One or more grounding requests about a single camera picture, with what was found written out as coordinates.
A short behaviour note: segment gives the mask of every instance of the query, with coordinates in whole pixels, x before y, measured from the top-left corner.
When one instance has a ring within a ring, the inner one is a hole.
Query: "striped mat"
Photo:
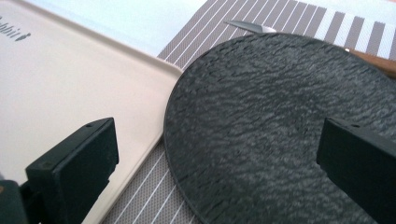
[[[208,0],[158,56],[183,70],[217,44],[249,35],[224,21],[253,21],[396,61],[396,27],[292,0]],[[103,223],[199,223],[177,191],[163,142]]]

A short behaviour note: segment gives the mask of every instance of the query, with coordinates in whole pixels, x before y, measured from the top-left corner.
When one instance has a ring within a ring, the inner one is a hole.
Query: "knife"
[[[271,27],[261,26],[259,24],[255,24],[255,23],[247,22],[247,21],[226,21],[226,23],[228,23],[232,26],[250,31],[255,34],[281,33]],[[346,49],[346,51],[349,51],[350,53],[362,58],[367,63],[372,64],[373,66],[375,66],[376,68],[381,70],[388,77],[396,79],[396,62],[395,61],[379,58],[379,57],[376,57],[374,55],[370,55],[367,53],[358,52],[354,49]]]

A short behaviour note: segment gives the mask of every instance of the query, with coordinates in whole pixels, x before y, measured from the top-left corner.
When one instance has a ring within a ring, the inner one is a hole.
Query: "black textured disc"
[[[342,49],[251,35],[211,49],[170,97],[164,140],[208,223],[373,223],[316,164],[325,117],[396,139],[396,85]]]

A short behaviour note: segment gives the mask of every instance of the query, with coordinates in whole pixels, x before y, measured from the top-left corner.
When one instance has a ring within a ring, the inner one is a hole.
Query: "black round plate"
[[[251,35],[197,59],[170,97],[168,163],[205,223],[372,223],[316,164],[325,117],[396,139],[396,86],[343,49]]]

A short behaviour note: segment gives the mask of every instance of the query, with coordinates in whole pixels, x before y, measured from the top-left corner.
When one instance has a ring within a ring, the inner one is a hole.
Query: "white tray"
[[[113,117],[120,163],[84,221],[98,223],[160,139],[181,70],[27,3],[0,0],[0,17],[0,172],[22,184],[40,155]]]

